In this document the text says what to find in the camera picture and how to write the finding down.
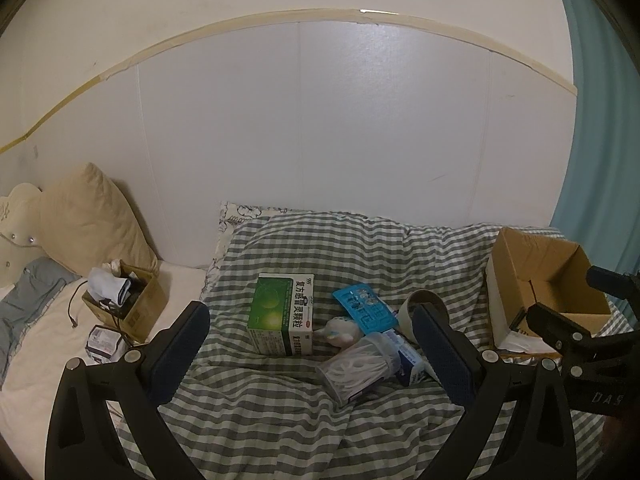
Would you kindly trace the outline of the blue white tissue pack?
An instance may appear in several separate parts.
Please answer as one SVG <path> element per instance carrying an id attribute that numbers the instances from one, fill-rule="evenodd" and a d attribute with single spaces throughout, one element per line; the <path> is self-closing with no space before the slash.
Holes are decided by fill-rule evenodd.
<path id="1" fill-rule="evenodd" d="M 386 330 L 383 335 L 398 353 L 400 367 L 396 373 L 396 378 L 402 386 L 414 386 L 427 379 L 439 382 L 431 364 L 405 340 L 404 336 L 396 332 L 396 330 Z"/>

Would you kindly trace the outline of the clear cotton swab jar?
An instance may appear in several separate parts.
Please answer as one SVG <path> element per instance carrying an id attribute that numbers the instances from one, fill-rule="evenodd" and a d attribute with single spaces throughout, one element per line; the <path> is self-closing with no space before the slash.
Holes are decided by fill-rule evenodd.
<path id="1" fill-rule="evenodd" d="M 317 373 L 335 404 L 342 408 L 374 385 L 400 370 L 400 356 L 381 333 L 370 333 L 353 346 L 317 367 Z"/>

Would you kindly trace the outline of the small white plush toy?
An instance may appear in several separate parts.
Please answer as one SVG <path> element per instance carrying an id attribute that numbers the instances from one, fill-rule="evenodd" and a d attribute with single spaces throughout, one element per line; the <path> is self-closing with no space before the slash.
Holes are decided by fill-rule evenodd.
<path id="1" fill-rule="evenodd" d="M 326 325 L 314 332 L 332 347 L 344 350 L 360 341 L 363 333 L 358 324 L 352 318 L 336 316 L 331 318 Z"/>

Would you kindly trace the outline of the blue blister pack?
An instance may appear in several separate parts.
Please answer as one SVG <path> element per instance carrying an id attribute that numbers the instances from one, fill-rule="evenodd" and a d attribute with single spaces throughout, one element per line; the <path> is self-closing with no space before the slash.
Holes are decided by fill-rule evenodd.
<path id="1" fill-rule="evenodd" d="M 384 333 L 398 325 L 394 311 L 367 284 L 355 284 L 332 292 L 365 334 Z"/>

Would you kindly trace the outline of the green white medicine box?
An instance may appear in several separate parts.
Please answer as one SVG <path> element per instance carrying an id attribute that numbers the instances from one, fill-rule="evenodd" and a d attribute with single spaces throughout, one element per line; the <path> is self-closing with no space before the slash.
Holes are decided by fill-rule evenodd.
<path id="1" fill-rule="evenodd" d="M 261 273 L 246 323 L 263 356 L 311 356 L 314 346 L 314 276 Z"/>

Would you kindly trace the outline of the open brown cardboard box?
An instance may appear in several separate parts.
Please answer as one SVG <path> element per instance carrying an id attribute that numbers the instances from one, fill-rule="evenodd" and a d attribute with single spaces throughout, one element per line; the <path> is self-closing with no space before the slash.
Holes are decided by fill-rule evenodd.
<path id="1" fill-rule="evenodd" d="M 537 302 L 590 334 L 599 333 L 611 318 L 611 309 L 604 293 L 587 284 L 590 266 L 582 246 L 575 242 L 501 229 L 486 266 L 489 317 L 497 349 L 523 356 L 555 352 L 526 321 L 526 310 Z"/>

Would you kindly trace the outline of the teal curtain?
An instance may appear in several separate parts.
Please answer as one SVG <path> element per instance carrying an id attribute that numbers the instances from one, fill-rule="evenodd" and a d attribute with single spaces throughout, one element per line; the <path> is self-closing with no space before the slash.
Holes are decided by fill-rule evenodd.
<path id="1" fill-rule="evenodd" d="M 639 74 L 594 0 L 562 0 L 577 105 L 570 160 L 552 218 L 592 263 L 639 269 Z"/>

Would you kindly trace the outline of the small cluttered cardboard box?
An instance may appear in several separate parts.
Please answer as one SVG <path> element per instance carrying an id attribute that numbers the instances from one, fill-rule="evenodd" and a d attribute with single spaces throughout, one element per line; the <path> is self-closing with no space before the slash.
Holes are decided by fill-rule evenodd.
<path id="1" fill-rule="evenodd" d="M 82 301 L 105 326 L 145 342 L 167 304 L 152 271 L 114 260 L 90 271 Z"/>

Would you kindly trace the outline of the grey blue garment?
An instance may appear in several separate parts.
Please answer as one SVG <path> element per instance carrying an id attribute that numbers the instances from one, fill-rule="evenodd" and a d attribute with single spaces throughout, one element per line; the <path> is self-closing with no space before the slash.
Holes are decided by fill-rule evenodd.
<path id="1" fill-rule="evenodd" d="M 49 304 L 79 276 L 48 257 L 32 260 L 12 290 L 1 300 L 1 382 L 30 326 Z"/>

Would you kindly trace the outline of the cream tufted headboard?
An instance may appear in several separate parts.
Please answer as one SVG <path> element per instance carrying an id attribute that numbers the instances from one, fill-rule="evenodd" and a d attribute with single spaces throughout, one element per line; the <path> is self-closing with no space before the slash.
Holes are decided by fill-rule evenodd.
<path id="1" fill-rule="evenodd" d="M 15 284 L 25 266 L 46 255 L 40 244 L 40 198 L 40 189 L 30 183 L 1 197 L 1 287 Z"/>

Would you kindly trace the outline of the grey white checkered blanket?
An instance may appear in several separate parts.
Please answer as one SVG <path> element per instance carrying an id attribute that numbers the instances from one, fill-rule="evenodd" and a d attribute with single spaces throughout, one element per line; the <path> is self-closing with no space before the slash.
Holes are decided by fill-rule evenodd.
<path id="1" fill-rule="evenodd" d="M 418 290 L 444 300 L 450 323 L 478 350 L 492 341 L 486 266 L 491 223 L 412 226 L 348 212 L 288 211 L 235 222 L 201 292 L 206 341 L 160 416 L 207 479 L 419 479 L 462 416 L 426 378 L 384 380 L 339 406 L 319 365 L 332 344 L 314 336 L 308 356 L 263 356 L 248 332 L 260 274 L 309 274 L 312 325 L 344 310 L 335 292 L 367 284 L 392 308 Z"/>

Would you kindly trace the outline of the beige pillow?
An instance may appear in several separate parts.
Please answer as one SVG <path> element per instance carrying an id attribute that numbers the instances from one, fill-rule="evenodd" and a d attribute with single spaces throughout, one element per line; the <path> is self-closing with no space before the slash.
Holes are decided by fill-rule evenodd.
<path id="1" fill-rule="evenodd" d="M 158 259 L 125 195 L 106 174 L 87 162 L 40 196 L 40 244 L 67 270 L 91 269 L 120 260 L 158 271 Z"/>

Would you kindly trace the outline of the white patterned pillow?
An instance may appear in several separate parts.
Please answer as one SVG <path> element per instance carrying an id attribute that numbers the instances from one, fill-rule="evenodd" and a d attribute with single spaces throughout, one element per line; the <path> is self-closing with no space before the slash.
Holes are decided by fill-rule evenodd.
<path id="1" fill-rule="evenodd" d="M 246 222 L 287 214 L 291 209 L 283 207 L 243 205 L 224 202 L 220 205 L 218 217 L 218 237 L 212 261 L 209 263 L 201 290 L 201 299 L 213 295 L 220 279 L 222 264 L 229 250 L 234 231 Z"/>

